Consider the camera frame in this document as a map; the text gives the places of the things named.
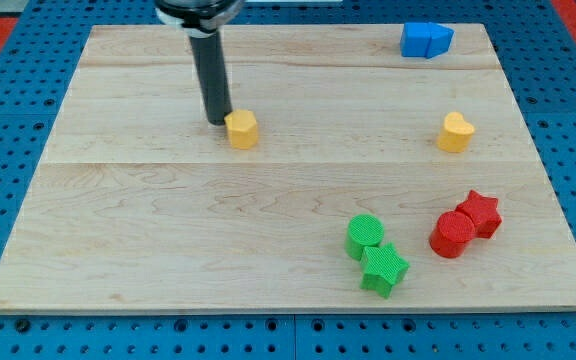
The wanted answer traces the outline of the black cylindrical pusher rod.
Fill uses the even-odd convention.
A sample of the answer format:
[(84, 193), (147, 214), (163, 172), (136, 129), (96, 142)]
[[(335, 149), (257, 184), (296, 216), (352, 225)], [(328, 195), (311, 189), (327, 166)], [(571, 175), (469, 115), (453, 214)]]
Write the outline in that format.
[(219, 31), (204, 38), (190, 38), (195, 69), (207, 121), (224, 126), (232, 112), (221, 34)]

